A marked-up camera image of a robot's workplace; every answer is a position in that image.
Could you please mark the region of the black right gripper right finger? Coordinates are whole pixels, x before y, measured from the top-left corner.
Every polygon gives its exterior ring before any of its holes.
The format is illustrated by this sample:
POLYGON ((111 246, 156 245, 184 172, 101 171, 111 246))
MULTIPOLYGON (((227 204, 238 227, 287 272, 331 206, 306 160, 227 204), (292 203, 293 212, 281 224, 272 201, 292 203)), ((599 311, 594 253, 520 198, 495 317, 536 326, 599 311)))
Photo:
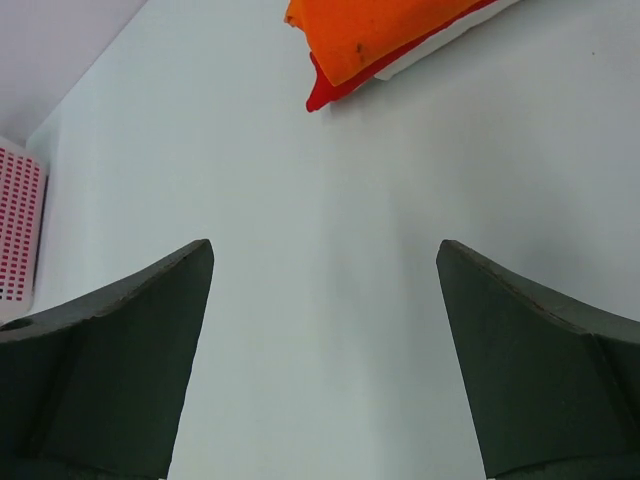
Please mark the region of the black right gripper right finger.
POLYGON ((639 475, 639 325, 464 244, 436 259, 490 479, 639 475))

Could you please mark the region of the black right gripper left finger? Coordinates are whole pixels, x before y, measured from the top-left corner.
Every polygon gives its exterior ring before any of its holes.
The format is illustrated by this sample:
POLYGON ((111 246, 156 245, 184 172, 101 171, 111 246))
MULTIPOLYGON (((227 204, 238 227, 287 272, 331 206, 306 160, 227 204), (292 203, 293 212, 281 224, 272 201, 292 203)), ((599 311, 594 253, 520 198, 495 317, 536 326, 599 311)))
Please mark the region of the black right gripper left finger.
POLYGON ((214 269, 206 239, 1 329, 5 479, 164 479, 214 269))

